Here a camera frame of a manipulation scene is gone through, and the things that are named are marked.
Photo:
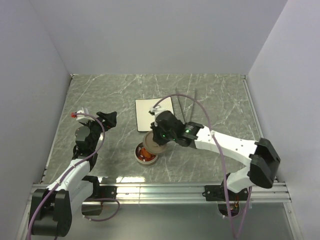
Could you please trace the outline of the orange fried chicken wing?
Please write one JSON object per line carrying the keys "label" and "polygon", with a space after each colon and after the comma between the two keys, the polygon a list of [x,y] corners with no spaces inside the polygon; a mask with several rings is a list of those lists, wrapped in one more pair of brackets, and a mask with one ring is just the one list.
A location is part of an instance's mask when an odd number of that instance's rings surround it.
{"label": "orange fried chicken wing", "polygon": [[144,147],[137,150],[137,158],[142,162],[151,162],[157,158],[156,155],[149,153]]}

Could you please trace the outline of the brown round lunch box lid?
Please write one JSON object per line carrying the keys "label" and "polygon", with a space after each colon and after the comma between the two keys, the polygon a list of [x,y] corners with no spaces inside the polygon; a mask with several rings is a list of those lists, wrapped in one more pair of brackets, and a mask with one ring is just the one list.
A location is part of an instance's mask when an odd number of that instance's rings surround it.
{"label": "brown round lunch box lid", "polygon": [[153,155],[159,155],[163,153],[167,148],[166,145],[158,145],[156,142],[153,141],[152,131],[149,131],[145,134],[142,144],[146,151]]}

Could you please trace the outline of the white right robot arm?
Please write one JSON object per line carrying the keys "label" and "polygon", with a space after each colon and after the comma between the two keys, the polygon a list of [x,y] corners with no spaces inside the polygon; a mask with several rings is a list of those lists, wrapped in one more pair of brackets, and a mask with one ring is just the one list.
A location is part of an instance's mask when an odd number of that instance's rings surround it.
{"label": "white right robot arm", "polygon": [[244,165],[237,172],[226,175],[226,184],[220,194],[233,199],[240,191],[251,186],[270,189],[274,185],[281,159],[272,143],[266,138],[245,140],[210,130],[196,122],[182,123],[169,110],[152,109],[152,146],[162,147],[175,142],[181,147],[219,153]]}

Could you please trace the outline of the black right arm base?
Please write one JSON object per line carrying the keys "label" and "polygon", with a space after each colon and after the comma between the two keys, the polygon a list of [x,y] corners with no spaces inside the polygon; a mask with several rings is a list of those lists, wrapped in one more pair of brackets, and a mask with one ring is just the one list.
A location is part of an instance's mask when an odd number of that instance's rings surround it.
{"label": "black right arm base", "polygon": [[[238,193],[234,193],[231,190],[228,190],[227,193],[231,217],[237,217],[241,213],[240,202],[248,200],[250,190],[248,188],[244,188]],[[205,200],[207,202],[219,202],[219,204],[217,205],[219,212],[222,214],[222,216],[229,216],[223,184],[205,185],[202,196],[205,197]]]}

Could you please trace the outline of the steel serving tongs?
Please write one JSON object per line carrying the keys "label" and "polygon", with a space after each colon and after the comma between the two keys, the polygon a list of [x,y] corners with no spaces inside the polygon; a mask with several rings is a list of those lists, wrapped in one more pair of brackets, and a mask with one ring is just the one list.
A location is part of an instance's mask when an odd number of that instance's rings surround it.
{"label": "steel serving tongs", "polygon": [[175,88],[175,93],[178,94],[176,97],[178,101],[178,107],[181,112],[182,121],[184,123],[190,122],[193,119],[196,103],[189,98],[183,97],[178,87]]}

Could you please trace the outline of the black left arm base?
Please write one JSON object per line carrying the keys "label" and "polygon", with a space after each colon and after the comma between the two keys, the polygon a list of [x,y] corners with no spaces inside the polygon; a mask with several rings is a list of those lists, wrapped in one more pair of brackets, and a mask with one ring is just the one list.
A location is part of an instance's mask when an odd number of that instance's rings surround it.
{"label": "black left arm base", "polygon": [[98,177],[96,176],[85,176],[83,181],[87,181],[93,184],[93,193],[92,195],[86,199],[86,202],[100,202],[100,212],[103,210],[103,203],[106,202],[116,202],[117,209],[116,211],[109,217],[103,219],[93,219],[90,216],[93,216],[93,210],[84,211],[83,205],[81,206],[82,217],[92,221],[92,222],[104,222],[112,219],[120,210],[120,202],[116,199],[117,195],[117,187],[113,185],[100,185]]}

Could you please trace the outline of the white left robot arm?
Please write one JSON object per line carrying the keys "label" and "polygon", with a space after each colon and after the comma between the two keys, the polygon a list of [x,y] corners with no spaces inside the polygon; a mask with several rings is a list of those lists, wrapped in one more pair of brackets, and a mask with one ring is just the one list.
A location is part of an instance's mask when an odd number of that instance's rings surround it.
{"label": "white left robot arm", "polygon": [[117,125],[117,112],[81,109],[71,114],[81,124],[75,131],[75,146],[66,170],[46,188],[36,189],[31,197],[26,239],[32,236],[65,237],[74,213],[85,200],[105,202],[99,179],[89,173],[96,165],[106,132]]}

